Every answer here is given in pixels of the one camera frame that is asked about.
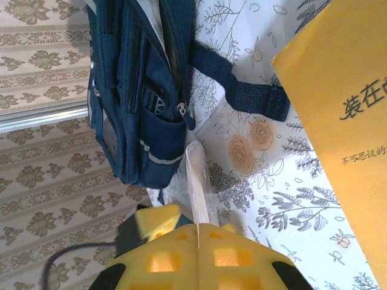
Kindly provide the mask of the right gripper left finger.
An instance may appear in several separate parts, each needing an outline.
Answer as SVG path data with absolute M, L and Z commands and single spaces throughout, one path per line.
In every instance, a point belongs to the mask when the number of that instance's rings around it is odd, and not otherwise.
M 183 225 L 118 255 L 91 289 L 197 289 L 195 225 Z

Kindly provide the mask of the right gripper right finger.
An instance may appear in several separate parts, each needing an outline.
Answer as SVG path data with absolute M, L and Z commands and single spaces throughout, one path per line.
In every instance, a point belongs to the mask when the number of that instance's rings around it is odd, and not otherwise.
M 198 289 L 305 289 L 285 255 L 211 224 L 199 224 Z

